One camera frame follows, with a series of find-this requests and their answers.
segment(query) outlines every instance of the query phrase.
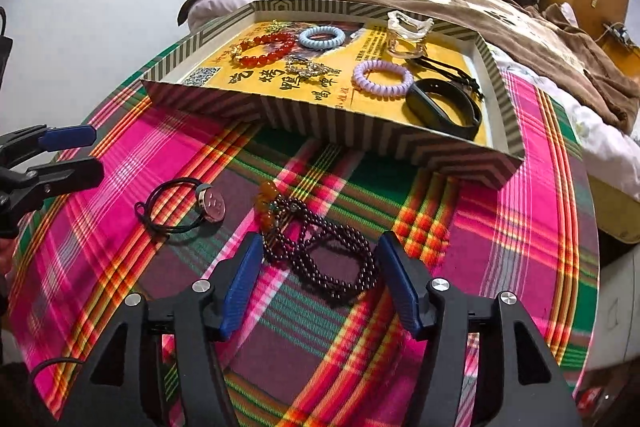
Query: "tray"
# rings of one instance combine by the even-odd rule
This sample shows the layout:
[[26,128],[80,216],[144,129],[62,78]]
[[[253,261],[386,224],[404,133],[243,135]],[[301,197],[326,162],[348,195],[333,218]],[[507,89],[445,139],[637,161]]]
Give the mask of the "tray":
[[[391,10],[326,0],[256,1],[179,41],[171,54],[141,80],[157,105],[262,121],[274,128],[407,160],[491,188],[503,187],[524,161],[525,149],[504,81],[484,39],[476,32],[436,21],[428,46],[431,57],[456,65],[479,81],[485,96],[483,125],[474,142],[421,126],[402,100],[391,103],[353,88],[351,72],[357,61],[390,59],[384,41]],[[419,20],[427,18],[405,13]],[[251,74],[235,67],[229,58],[231,47],[243,38],[264,34],[273,20],[292,23],[296,32],[319,23],[345,29],[348,40],[341,49],[314,58],[342,73],[309,83],[287,76],[284,62],[254,68]],[[376,82],[397,82],[385,79],[383,73],[374,74],[381,75],[372,77]],[[440,78],[432,72],[420,76]],[[327,79],[334,82],[327,86]],[[444,107],[455,120],[455,111],[446,104]]]

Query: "round pendant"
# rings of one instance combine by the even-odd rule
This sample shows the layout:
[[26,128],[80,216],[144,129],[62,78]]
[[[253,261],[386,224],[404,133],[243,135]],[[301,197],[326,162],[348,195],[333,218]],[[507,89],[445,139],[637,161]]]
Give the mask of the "round pendant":
[[225,200],[213,188],[206,188],[198,195],[198,204],[204,218],[210,223],[219,223],[225,219]]

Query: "qr code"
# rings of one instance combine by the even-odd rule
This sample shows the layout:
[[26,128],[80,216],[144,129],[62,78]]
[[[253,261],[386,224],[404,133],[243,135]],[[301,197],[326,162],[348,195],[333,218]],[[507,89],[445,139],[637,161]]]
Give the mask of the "qr code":
[[201,87],[212,79],[222,68],[198,68],[181,81],[183,86]]

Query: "dark beaded necklace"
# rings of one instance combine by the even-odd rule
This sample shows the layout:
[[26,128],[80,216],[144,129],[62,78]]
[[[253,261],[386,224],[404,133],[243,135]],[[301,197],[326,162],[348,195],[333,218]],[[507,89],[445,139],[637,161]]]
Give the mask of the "dark beaded necklace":
[[[260,215],[265,259],[271,264],[289,264],[301,282],[310,286],[321,298],[330,303],[343,304],[375,286],[378,268],[369,242],[354,228],[336,225],[318,216],[303,201],[277,193],[271,182],[261,185],[256,210]],[[283,234],[283,230],[294,220],[301,223],[295,241]],[[328,241],[337,241],[359,260],[360,272],[353,283],[320,273],[310,252]]]

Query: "purple spiral hair tie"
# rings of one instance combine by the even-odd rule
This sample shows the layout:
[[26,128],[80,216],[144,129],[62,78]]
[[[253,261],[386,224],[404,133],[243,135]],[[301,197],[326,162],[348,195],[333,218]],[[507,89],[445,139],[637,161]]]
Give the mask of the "purple spiral hair tie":
[[[389,71],[390,73],[399,74],[404,78],[404,81],[397,86],[381,86],[367,80],[365,74],[369,73],[369,71]],[[415,81],[411,71],[407,68],[386,60],[365,60],[353,70],[353,82],[365,92],[387,98],[399,98],[406,96],[407,91]]]

